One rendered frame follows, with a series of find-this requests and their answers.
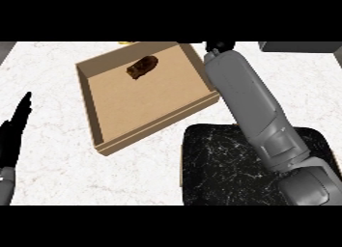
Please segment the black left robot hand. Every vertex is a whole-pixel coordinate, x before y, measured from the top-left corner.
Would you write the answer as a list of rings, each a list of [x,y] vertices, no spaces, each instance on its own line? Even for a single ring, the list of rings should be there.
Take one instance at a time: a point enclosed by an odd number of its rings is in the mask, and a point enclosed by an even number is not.
[[[26,93],[21,99],[12,119],[4,121],[0,126],[0,169],[16,167],[22,148],[22,132],[29,113],[31,93]]]

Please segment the brown cardboard box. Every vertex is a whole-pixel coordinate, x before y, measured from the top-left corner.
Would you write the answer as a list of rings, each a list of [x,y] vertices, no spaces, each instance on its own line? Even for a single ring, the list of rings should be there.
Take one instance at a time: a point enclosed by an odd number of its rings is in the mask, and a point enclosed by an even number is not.
[[[127,73],[146,56],[155,69],[139,79]],[[220,95],[193,47],[140,41],[75,65],[93,143],[109,155],[212,105]]]

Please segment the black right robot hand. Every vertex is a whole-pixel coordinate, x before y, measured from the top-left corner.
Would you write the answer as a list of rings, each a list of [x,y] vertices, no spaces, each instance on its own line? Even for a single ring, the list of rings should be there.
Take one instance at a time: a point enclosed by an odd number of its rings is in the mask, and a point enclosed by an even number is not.
[[[209,41],[205,45],[205,50],[212,52],[217,50],[220,53],[233,50],[236,43],[233,41]]]

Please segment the dark grey appliance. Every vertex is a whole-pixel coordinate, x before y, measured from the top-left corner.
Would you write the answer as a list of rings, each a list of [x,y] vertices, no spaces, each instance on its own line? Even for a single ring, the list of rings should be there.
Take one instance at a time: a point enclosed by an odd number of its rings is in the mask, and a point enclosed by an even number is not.
[[[342,41],[260,41],[264,52],[333,53]]]

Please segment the dark brown sweet potato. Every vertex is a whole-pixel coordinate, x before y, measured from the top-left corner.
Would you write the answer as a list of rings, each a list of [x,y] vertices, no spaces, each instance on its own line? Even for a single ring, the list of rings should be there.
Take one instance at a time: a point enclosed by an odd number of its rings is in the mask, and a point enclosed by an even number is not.
[[[139,79],[146,75],[156,67],[158,59],[155,56],[146,56],[139,62],[127,68],[127,73],[133,79]]]

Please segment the black marble tray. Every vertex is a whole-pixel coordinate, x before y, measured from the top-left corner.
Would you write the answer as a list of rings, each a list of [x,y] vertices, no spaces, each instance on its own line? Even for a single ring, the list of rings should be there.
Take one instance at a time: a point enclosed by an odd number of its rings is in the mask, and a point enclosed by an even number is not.
[[[236,124],[195,124],[184,132],[186,206],[288,206],[279,182],[299,174],[270,172]]]

